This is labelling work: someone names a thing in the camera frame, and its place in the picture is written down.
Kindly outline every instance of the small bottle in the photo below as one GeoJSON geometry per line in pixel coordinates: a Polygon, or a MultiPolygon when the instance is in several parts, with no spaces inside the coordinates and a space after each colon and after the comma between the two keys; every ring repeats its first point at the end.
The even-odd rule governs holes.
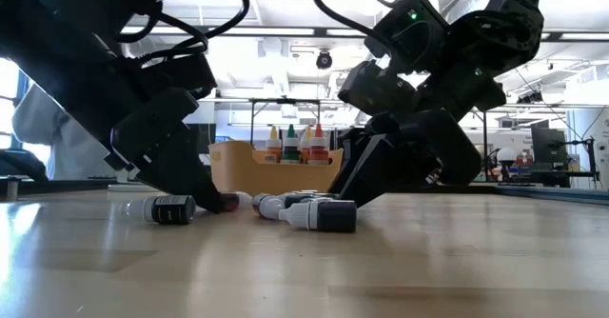
{"type": "Polygon", "coordinates": [[[129,219],[161,225],[187,225],[196,204],[190,195],[166,195],[133,200],[125,207],[129,219]]]}
{"type": "Polygon", "coordinates": [[[311,138],[311,151],[308,154],[308,165],[327,166],[329,164],[329,152],[325,148],[324,132],[322,125],[315,128],[315,137],[311,138]]]}
{"type": "Polygon", "coordinates": [[[358,207],[354,201],[331,198],[305,199],[279,211],[279,219],[295,229],[322,232],[355,232],[358,207]]]}
{"type": "Polygon", "coordinates": [[[224,203],[224,212],[232,212],[239,206],[249,206],[252,204],[251,195],[241,191],[223,191],[220,197],[224,203]]]}
{"type": "Polygon", "coordinates": [[[284,138],[284,153],[282,153],[282,164],[298,165],[301,162],[301,152],[298,150],[300,145],[294,126],[289,125],[287,137],[284,138]]]}
{"type": "Polygon", "coordinates": [[[265,193],[254,197],[252,207],[261,218],[269,220],[279,220],[279,211],[285,209],[282,198],[265,193]]]}
{"type": "Polygon", "coordinates": [[[266,140],[266,163],[279,163],[282,159],[282,140],[279,139],[277,128],[270,131],[270,138],[266,140]]]}
{"type": "Polygon", "coordinates": [[[301,163],[305,165],[308,161],[308,154],[311,151],[312,137],[313,133],[311,131],[311,127],[306,127],[306,132],[304,133],[303,140],[301,141],[301,163]]]}

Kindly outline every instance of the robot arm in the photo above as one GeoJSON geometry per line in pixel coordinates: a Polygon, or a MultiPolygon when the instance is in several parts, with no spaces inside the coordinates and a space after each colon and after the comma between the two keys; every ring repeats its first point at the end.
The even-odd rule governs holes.
{"type": "MultiPolygon", "coordinates": [[[[200,207],[220,212],[220,193],[182,123],[197,109],[195,98],[216,86],[203,55],[206,36],[163,14],[162,1],[0,0],[0,57],[15,62],[99,140],[114,169],[137,168],[139,180],[171,194],[193,195],[200,207]],[[126,58],[116,41],[137,39],[120,34],[135,13],[150,16],[148,32],[163,20],[196,38],[183,48],[126,58]],[[173,59],[176,55],[185,57],[173,59]],[[159,57],[166,61],[144,67],[159,57]]],[[[244,0],[241,19],[248,7],[244,0]]]]}
{"type": "Polygon", "coordinates": [[[539,0],[490,0],[486,10],[449,25],[427,0],[398,0],[368,30],[320,9],[367,34],[372,54],[391,57],[381,69],[364,61],[348,75],[339,98],[372,116],[350,145],[361,153],[344,164],[331,191],[358,206],[398,186],[469,184],[481,157],[458,125],[472,108],[505,104],[494,78],[530,61],[540,47],[539,0]],[[426,72],[416,89],[399,74],[426,72]]]}

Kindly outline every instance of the wooden table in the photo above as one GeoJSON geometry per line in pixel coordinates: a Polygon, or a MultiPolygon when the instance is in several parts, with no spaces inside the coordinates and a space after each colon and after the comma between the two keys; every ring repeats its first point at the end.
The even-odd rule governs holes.
{"type": "Polygon", "coordinates": [[[104,191],[0,205],[0,317],[609,316],[609,209],[385,195],[356,234],[248,208],[133,223],[104,191]]]}

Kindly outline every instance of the tan plastic bin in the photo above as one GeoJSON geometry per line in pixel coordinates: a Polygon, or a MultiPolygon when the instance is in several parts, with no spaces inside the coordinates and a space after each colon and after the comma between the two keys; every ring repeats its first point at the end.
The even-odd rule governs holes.
{"type": "Polygon", "coordinates": [[[283,194],[292,190],[327,191],[341,169],[343,150],[330,152],[329,166],[265,164],[265,152],[247,142],[209,146],[211,178],[218,190],[240,190],[250,195],[283,194]]]}

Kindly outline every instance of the person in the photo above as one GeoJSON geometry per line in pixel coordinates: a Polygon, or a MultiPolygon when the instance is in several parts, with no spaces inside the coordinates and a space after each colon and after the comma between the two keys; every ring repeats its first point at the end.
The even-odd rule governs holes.
{"type": "Polygon", "coordinates": [[[102,144],[35,84],[15,109],[12,128],[21,142],[50,146],[47,177],[51,180],[116,176],[104,161],[108,151],[102,144]]]}

